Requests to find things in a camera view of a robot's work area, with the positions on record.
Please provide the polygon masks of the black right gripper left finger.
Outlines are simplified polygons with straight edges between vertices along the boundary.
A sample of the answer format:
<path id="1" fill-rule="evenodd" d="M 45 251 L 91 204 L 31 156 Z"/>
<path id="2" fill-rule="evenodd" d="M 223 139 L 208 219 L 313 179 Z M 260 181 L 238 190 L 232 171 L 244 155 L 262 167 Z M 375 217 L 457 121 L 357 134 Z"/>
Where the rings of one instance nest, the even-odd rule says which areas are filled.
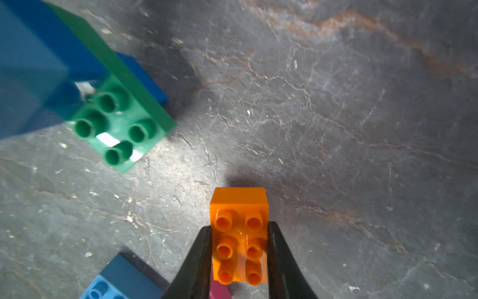
<path id="1" fill-rule="evenodd" d="M 162 299 L 208 299 L 212 269 L 212 229 L 202 227 Z"/>

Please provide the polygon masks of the light blue lego brick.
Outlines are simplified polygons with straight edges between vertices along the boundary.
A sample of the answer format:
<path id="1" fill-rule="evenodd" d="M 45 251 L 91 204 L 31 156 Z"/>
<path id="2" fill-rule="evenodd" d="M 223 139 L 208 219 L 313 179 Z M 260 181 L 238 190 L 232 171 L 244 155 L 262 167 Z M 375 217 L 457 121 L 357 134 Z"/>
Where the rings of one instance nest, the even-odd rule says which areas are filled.
<path id="1" fill-rule="evenodd" d="M 81 299 L 160 299 L 164 291 L 121 254 L 94 278 Z"/>

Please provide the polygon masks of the dark blue lego brick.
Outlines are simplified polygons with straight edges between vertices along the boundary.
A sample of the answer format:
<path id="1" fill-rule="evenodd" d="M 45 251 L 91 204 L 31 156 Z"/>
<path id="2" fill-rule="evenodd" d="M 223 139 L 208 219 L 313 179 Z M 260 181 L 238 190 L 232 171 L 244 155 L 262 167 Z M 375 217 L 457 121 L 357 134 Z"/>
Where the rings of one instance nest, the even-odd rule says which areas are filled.
<path id="1" fill-rule="evenodd" d="M 1 138 L 68 122 L 109 73 L 43 1 L 1 2 Z M 134 58 L 115 52 L 162 105 Z"/>

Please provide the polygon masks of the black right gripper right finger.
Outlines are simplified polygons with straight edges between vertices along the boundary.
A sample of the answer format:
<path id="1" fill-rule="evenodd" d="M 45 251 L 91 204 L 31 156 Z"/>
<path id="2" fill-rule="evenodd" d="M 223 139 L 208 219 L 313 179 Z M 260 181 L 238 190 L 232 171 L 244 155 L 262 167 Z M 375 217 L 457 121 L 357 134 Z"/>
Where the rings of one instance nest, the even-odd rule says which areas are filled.
<path id="1" fill-rule="evenodd" d="M 270 299 L 318 299 L 273 221 L 268 223 L 267 267 Z"/>

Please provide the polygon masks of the green lego brick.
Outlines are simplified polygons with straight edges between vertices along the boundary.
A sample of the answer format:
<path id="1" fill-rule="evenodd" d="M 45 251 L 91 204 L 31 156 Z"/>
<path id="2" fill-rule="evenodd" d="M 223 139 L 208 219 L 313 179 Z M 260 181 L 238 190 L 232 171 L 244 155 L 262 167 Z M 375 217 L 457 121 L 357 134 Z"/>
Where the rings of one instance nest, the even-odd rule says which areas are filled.
<path id="1" fill-rule="evenodd" d="M 68 123 L 106 164 L 125 173 L 176 123 L 86 20 L 54 4 L 49 7 L 109 73 Z"/>

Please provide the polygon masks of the orange lego brick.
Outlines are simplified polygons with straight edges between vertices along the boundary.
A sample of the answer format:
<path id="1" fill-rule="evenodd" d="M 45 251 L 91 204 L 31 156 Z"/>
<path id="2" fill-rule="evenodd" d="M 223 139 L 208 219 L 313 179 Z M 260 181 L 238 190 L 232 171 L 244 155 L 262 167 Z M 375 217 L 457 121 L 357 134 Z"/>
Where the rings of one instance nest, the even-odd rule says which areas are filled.
<path id="1" fill-rule="evenodd" d="M 209 211 L 214 280 L 222 285 L 265 284 L 269 223 L 265 188 L 216 188 Z"/>

